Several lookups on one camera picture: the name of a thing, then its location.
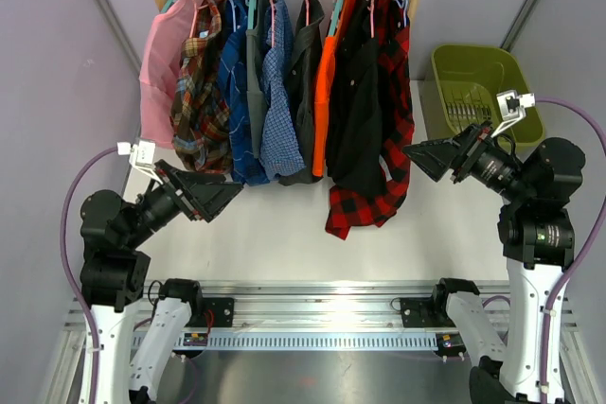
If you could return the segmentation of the red black plaid shirt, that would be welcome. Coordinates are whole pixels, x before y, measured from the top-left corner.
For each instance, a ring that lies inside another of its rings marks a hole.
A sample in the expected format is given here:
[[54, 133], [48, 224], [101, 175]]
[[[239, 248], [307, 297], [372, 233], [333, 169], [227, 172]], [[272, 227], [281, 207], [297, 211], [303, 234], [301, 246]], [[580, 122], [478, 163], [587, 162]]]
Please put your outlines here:
[[333, 182], [325, 230], [341, 239], [347, 238], [353, 227], [383, 226], [407, 197], [411, 161], [402, 149], [411, 144], [415, 123], [409, 77], [410, 26], [403, 27], [401, 1], [376, 0], [374, 13], [382, 113], [379, 164], [384, 188], [374, 197], [364, 197]]

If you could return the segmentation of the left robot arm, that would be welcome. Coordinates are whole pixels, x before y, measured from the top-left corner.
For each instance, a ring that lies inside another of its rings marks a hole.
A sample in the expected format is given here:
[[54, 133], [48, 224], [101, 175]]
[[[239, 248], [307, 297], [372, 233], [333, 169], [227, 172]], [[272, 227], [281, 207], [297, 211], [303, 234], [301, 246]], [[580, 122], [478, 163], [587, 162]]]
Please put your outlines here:
[[178, 215], [211, 222], [242, 191], [223, 175], [189, 172], [160, 160], [135, 202], [100, 190], [82, 204], [80, 272], [87, 338], [80, 388], [83, 403], [153, 403], [175, 344], [187, 326], [208, 341], [214, 327], [229, 327], [231, 298], [205, 300], [199, 282], [169, 278], [158, 291], [147, 333], [133, 347], [151, 259], [140, 246]]

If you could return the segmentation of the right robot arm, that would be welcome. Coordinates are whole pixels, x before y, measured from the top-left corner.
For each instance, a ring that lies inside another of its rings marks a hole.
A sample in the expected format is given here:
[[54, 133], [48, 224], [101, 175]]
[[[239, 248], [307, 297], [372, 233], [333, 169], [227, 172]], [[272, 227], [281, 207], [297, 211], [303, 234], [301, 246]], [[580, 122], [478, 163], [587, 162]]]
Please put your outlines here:
[[470, 280], [442, 278], [427, 302], [432, 318], [454, 324], [472, 362], [474, 403], [563, 403], [561, 309], [574, 262], [566, 210], [582, 183], [585, 155], [570, 141], [545, 139], [525, 160], [505, 151], [490, 123], [449, 139], [404, 147], [433, 181], [472, 177], [503, 198], [497, 230], [507, 262], [508, 337], [503, 340]]

